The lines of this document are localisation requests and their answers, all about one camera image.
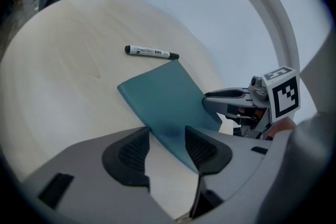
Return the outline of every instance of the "round table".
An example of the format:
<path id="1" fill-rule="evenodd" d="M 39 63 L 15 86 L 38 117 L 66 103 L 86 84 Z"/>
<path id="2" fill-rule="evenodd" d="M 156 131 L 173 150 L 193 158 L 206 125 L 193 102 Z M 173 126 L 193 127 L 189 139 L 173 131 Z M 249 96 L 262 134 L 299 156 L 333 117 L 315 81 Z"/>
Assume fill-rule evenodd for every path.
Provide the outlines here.
<path id="1" fill-rule="evenodd" d="M 178 53 L 204 93 L 223 88 L 203 45 L 164 12 L 139 0 L 59 1 L 23 26 L 0 65 L 0 143 L 19 180 L 72 144 L 143 126 L 117 85 L 169 60 L 128 56 L 126 45 Z M 152 135 L 150 147 L 151 195 L 178 217 L 197 175 Z"/>

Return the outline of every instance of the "blue cloth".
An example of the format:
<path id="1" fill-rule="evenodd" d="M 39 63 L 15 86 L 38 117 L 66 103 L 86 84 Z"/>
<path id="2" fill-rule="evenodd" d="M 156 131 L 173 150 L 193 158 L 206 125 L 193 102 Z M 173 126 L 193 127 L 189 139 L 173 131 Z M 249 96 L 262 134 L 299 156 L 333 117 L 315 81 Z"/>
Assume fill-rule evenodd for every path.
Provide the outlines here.
<path id="1" fill-rule="evenodd" d="M 118 90 L 162 145 L 197 173 L 185 149 L 185 126 L 218 131 L 222 121 L 204 110 L 205 95 L 180 62 L 174 60 L 129 79 Z"/>

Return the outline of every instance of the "marker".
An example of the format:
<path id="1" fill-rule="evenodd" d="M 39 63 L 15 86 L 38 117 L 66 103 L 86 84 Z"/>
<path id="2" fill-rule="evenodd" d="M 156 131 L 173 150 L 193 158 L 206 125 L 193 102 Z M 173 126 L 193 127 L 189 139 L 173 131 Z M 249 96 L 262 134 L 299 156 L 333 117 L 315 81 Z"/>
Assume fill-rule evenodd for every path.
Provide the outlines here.
<path id="1" fill-rule="evenodd" d="M 171 60 L 177 60 L 180 57 L 180 55 L 174 54 L 172 52 L 158 50 L 158 49 L 145 48 L 145 47 L 140 47 L 140 46 L 133 46 L 133 45 L 125 46 L 125 52 L 127 55 L 129 54 L 147 55 L 147 56 L 168 58 Z"/>

